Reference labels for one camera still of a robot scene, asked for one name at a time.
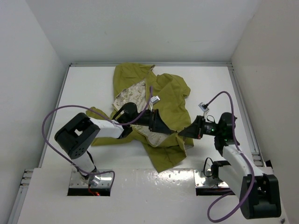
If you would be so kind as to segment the olive green hooded jacket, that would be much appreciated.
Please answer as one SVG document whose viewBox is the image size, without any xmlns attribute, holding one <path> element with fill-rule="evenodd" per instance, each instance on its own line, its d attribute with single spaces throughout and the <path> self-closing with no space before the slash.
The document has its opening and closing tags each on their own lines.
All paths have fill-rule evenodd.
<svg viewBox="0 0 299 224">
<path fill-rule="evenodd" d="M 178 132 L 191 124 L 185 108 L 185 98 L 191 89 L 180 76 L 164 73 L 155 75 L 152 65 L 122 63 L 115 67 L 113 76 L 114 102 L 112 116 L 125 103 L 133 102 L 141 112 L 153 87 L 153 95 L 160 98 L 154 104 L 163 122 L 175 133 L 166 135 L 151 132 L 146 126 L 133 125 L 133 131 L 124 139 L 95 138 L 92 146 L 116 145 L 140 141 L 157 172 L 173 168 L 186 158 L 186 149 L 193 147 L 191 138 L 181 137 Z"/>
</svg>

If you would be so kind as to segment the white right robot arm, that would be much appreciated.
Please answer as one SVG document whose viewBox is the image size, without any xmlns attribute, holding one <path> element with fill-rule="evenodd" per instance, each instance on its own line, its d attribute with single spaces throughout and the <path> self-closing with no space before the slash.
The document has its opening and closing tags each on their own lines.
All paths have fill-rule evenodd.
<svg viewBox="0 0 299 224">
<path fill-rule="evenodd" d="M 197 116 L 179 135 L 192 139 L 214 137 L 215 149 L 224 160 L 213 161 L 209 178 L 229 186 L 238 197 L 239 209 L 246 219 L 280 217 L 278 179 L 262 171 L 241 151 L 235 137 L 236 119 L 229 112 L 223 113 L 218 123 Z"/>
</svg>

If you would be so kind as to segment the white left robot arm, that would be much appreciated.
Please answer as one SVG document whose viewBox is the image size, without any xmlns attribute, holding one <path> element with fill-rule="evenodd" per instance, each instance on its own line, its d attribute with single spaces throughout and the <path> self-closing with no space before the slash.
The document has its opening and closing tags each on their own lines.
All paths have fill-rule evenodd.
<svg viewBox="0 0 299 224">
<path fill-rule="evenodd" d="M 151 132 L 171 135 L 174 133 L 161 119 L 159 110 L 137 111 L 135 103 L 125 103 L 112 121 L 93 119 L 78 113 L 56 134 L 55 141 L 68 154 L 77 171 L 87 180 L 90 173 L 98 172 L 88 148 L 95 138 L 126 138 L 133 131 L 132 125 L 147 126 Z"/>
</svg>

